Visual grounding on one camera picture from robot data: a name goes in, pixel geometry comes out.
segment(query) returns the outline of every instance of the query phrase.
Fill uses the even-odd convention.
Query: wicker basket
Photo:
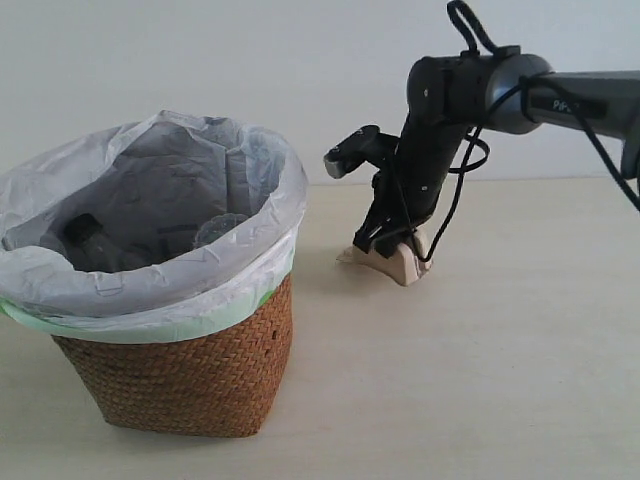
[[[258,433],[292,340],[291,279],[244,322],[195,340],[115,345],[53,337],[106,422],[209,437]]]

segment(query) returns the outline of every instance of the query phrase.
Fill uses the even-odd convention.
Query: plastic bag
[[[256,304],[259,288],[290,269],[306,190],[279,134],[229,118],[163,111],[87,135],[0,176],[0,299],[13,314],[96,332],[200,318],[233,302],[233,282]],[[194,250],[200,226],[228,212],[248,219]],[[130,272],[75,271],[61,230],[82,213],[119,244],[174,258]]]

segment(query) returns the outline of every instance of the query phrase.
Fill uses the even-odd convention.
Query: plastic bottle
[[[77,265],[78,270],[116,273],[151,264],[143,255],[118,247],[91,214],[71,220],[63,233],[69,243],[82,250],[85,257],[86,264]]]
[[[215,242],[248,219],[249,217],[241,213],[225,213],[224,215],[213,217],[198,230],[194,241],[195,248],[204,247]]]

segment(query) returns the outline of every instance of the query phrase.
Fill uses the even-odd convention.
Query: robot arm
[[[625,180],[638,177],[639,71],[557,73],[546,60],[523,54],[518,46],[495,46],[463,1],[449,2],[447,10],[469,49],[458,56],[424,57],[413,65],[407,81],[408,114],[400,136],[383,134],[369,125],[324,158],[334,178],[365,161],[379,169],[372,182],[372,205],[353,241],[364,254],[374,251],[381,259],[389,259],[407,244],[419,260],[430,261],[442,231],[425,258],[415,244],[416,227],[431,218],[448,173],[463,177],[486,161],[485,156],[468,165],[470,148],[461,168],[451,168],[464,140],[488,155],[488,147],[478,139],[482,129],[523,135],[541,124],[553,124],[585,130],[596,148],[596,134],[618,138],[624,142],[621,172],[611,173]],[[459,13],[490,54],[478,52]],[[607,155],[602,147],[599,152],[603,158]]]

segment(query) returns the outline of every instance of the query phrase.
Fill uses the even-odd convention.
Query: dark bottle
[[[142,254],[117,246],[91,214],[85,213],[71,220],[63,233],[69,243],[83,253],[83,265],[75,266],[78,270],[116,273],[151,264]]]

